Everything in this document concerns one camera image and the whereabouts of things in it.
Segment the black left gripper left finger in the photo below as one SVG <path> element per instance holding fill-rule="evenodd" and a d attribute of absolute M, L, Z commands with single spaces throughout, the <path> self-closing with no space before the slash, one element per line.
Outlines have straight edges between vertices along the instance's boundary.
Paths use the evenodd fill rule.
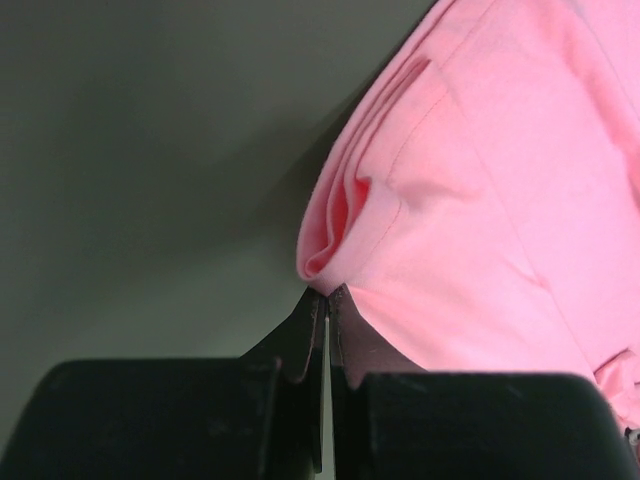
<path fill-rule="evenodd" d="M 52 368 L 1 457 L 5 479 L 311 479 L 322 469 L 326 300 L 236 358 Z"/>

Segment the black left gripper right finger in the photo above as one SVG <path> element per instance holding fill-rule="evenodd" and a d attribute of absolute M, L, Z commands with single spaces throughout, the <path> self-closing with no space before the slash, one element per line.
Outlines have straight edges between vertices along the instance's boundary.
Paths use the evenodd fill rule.
<path fill-rule="evenodd" d="M 637 438 L 587 380 L 430 372 L 328 299 L 339 479 L 635 479 Z"/>

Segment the light pink t shirt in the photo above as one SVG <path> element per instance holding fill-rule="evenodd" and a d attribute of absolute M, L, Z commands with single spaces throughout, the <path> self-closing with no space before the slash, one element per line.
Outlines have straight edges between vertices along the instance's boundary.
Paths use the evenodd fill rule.
<path fill-rule="evenodd" d="M 588 379 L 639 425 L 639 5 L 438 1 L 336 140 L 296 266 L 431 371 Z"/>

